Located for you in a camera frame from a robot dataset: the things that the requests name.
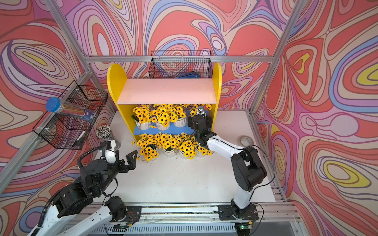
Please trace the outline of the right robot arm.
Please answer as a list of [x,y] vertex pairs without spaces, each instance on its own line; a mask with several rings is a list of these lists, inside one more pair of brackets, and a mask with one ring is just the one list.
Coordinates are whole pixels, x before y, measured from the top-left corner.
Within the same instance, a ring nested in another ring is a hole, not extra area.
[[210,131],[210,120],[205,115],[195,115],[188,119],[188,126],[194,130],[195,141],[201,148],[215,152],[230,160],[234,177],[239,185],[236,195],[231,200],[231,213],[220,215],[244,219],[252,212],[251,198],[267,177],[266,169],[257,149],[253,146],[234,145]]

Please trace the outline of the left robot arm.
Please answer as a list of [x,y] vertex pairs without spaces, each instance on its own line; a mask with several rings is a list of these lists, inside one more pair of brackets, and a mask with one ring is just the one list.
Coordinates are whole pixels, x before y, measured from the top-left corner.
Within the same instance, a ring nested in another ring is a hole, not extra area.
[[[140,206],[126,206],[119,196],[106,194],[107,187],[119,173],[126,174],[136,168],[138,151],[119,158],[119,151],[101,145],[81,155],[77,161],[80,177],[58,190],[44,206],[38,224],[31,236],[87,236],[109,222],[119,222],[129,228],[140,220]],[[92,215],[76,225],[64,227],[95,198],[105,197],[105,202]]]

